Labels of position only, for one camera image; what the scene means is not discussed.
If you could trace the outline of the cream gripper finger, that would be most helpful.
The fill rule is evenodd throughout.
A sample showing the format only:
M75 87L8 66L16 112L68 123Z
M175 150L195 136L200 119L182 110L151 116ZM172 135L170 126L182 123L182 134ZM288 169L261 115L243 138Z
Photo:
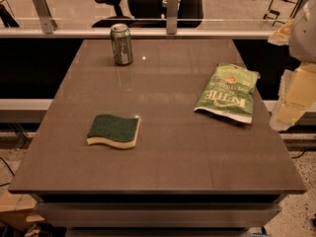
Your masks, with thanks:
M292 24L293 21L288 20L282 27L269 36L268 43L274 45L288 45Z
M303 62L281 76L278 100L272 110L270 126L277 131L294 126L316 102L316 64Z

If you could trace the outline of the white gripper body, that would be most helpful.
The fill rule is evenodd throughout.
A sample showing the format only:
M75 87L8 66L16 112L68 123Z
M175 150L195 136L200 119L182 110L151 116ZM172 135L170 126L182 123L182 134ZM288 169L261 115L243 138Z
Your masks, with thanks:
M316 62L316 0L308 0L291 26L289 53L302 62Z

